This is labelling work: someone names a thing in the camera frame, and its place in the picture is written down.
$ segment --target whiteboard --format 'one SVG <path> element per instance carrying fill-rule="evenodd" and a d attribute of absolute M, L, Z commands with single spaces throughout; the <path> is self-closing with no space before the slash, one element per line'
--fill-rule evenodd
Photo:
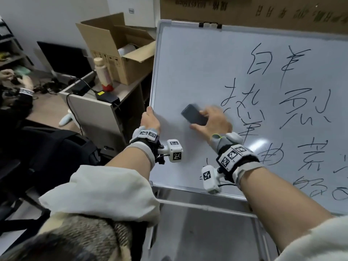
<path fill-rule="evenodd" d="M 331 212 L 347 213 L 347 59 L 342 37 L 162 21 L 151 106 L 162 141 L 178 139 L 184 155 L 156 165 L 150 180 L 204 192 L 200 171 L 217 166 L 216 154 L 180 113 L 189 103 L 214 104 L 268 169 Z M 245 200 L 234 186 L 222 191 Z"/>

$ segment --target hand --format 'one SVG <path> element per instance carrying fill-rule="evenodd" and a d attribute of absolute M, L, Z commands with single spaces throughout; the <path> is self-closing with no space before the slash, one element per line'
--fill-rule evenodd
<path fill-rule="evenodd" d="M 10 80 L 15 75 L 13 70 L 2 70 L 0 71 L 0 80 Z"/>
<path fill-rule="evenodd" d="M 198 131 L 204 139 L 209 143 L 214 134 L 227 134 L 232 132 L 232 124 L 227 121 L 222 110 L 216 106 L 208 106 L 205 110 L 199 111 L 205 117 L 208 117 L 208 122 L 205 126 L 191 124 L 190 128 Z"/>
<path fill-rule="evenodd" d="M 159 135 L 161 125 L 159 124 L 159 120 L 157 120 L 157 118 L 154 116 L 154 111 L 152 110 L 151 106 L 148 106 L 146 108 L 146 112 L 143 113 L 140 126 L 145 126 L 145 129 L 154 128 Z"/>
<path fill-rule="evenodd" d="M 33 90 L 34 89 L 34 84 L 31 78 L 27 75 L 23 75 L 22 78 L 18 78 L 18 81 L 24 85 L 24 88 L 28 90 Z"/>

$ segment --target bottle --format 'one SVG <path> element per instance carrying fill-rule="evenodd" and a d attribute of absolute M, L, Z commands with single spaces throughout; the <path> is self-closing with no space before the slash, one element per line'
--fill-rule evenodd
<path fill-rule="evenodd" d="M 112 92 L 112 80 L 109 71 L 107 70 L 107 66 L 104 63 L 104 60 L 102 58 L 95 58 L 94 64 L 98 78 L 100 80 L 100 83 L 102 84 L 103 91 Z"/>

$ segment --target forearm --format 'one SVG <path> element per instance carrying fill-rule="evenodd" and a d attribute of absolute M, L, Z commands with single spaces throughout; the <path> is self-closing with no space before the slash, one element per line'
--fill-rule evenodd
<path fill-rule="evenodd" d="M 138 148 L 129 147 L 123 150 L 106 166 L 134 169 L 145 179 L 149 180 L 150 177 L 150 161 L 146 154 Z"/>
<path fill-rule="evenodd" d="M 266 168 L 248 171 L 241 190 L 281 249 L 333 216 L 313 199 Z"/>

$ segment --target whiteboard frame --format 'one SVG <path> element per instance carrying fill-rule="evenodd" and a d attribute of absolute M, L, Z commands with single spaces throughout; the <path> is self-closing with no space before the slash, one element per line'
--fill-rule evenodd
<path fill-rule="evenodd" d="M 158 62 L 160 56 L 160 48 L 162 41 L 162 32 L 164 27 L 182 27 L 182 28 L 199 28 L 199 23 L 197 22 L 185 22 L 185 21 L 172 21 L 162 19 L 159 21 L 157 26 L 157 38 L 156 38 L 156 52 L 154 56 L 154 68 L 152 74 L 152 84 L 151 84 L 151 94 L 150 94 L 150 106 L 154 109 L 154 99 L 156 96 L 156 87 L 157 87 L 157 75 L 158 75 Z M 255 27 L 244 27 L 244 26 L 228 26 L 222 25 L 221 29 L 216 29 L 212 27 L 203 27 L 205 30 L 210 31 L 233 31 L 233 32 L 242 32 L 242 33 L 255 33 L 255 34 L 270 34 L 270 35 L 280 35 L 280 36 L 292 36 L 292 37 L 301 37 L 301 38 L 316 38 L 323 40 L 342 40 L 348 41 L 348 36 L 346 35 L 338 35 L 338 34 L 327 34 L 327 33 L 317 33 L 317 32 L 302 32 L 302 31 L 293 31 L 293 30 L 277 30 L 277 29 L 269 29 L 269 28 L 255 28 Z M 191 188 L 184 186 L 174 186 L 165 183 L 156 183 L 156 181 L 152 180 L 153 186 L 164 189 L 174 189 L 181 190 L 187 192 L 194 193 L 202 193 L 207 194 L 205 189 L 199 188 Z M 247 201 L 246 197 L 232 194 L 232 193 L 218 193 L 215 196 L 230 198 L 240 201 Z"/>

